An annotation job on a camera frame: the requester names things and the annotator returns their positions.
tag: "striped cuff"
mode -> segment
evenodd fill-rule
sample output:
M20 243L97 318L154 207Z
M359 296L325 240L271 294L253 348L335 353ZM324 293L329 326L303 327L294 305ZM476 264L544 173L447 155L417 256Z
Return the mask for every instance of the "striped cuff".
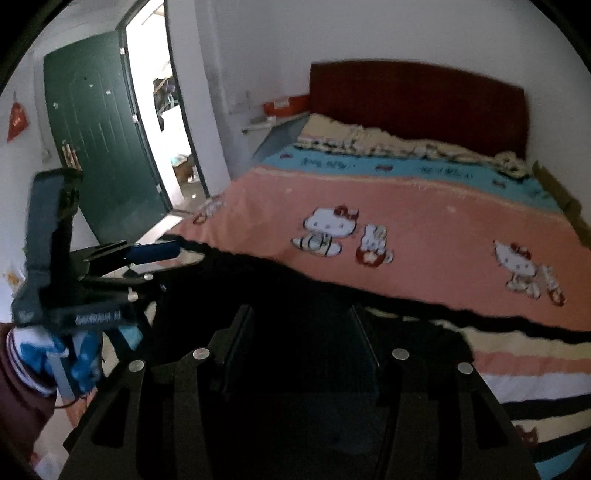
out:
M15 372L22 383L24 383L30 389L38 391L44 397L49 397L57 391L56 387L44 385L41 381L36 380L33 374L29 373L28 368L25 366L25 364L23 364L21 357L17 352L12 330L8 332L6 346L8 359L10 360L12 370Z

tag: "brown wooden headboard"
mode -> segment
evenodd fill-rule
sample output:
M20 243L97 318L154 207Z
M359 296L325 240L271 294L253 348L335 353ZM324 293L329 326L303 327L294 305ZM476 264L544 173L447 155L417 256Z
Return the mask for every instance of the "brown wooden headboard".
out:
M313 63L310 110L405 139L429 138L484 155L525 157L523 89L447 67L390 60Z

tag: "door handle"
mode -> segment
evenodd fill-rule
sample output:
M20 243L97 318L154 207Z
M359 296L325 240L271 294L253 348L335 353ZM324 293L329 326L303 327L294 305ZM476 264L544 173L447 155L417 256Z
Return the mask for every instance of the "door handle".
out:
M78 161L78 155L76 155L76 150L72 149L69 143L62 145L61 151L64 154L64 159L68 167L82 171L82 167Z

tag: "red triangular object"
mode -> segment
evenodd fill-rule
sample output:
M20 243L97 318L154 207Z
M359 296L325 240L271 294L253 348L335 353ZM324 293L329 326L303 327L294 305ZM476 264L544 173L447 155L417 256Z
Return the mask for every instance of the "red triangular object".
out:
M10 125L8 127L8 141L13 140L15 137L29 126L29 120L25 109L18 102L14 102L12 110L10 111Z

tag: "bright light through doorway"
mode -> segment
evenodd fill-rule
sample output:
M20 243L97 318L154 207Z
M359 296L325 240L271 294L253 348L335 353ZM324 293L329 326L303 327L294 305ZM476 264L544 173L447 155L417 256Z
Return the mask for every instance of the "bright light through doorway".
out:
M206 199L185 130L170 62L163 0L149 0L127 26L131 77L141 122L175 210Z

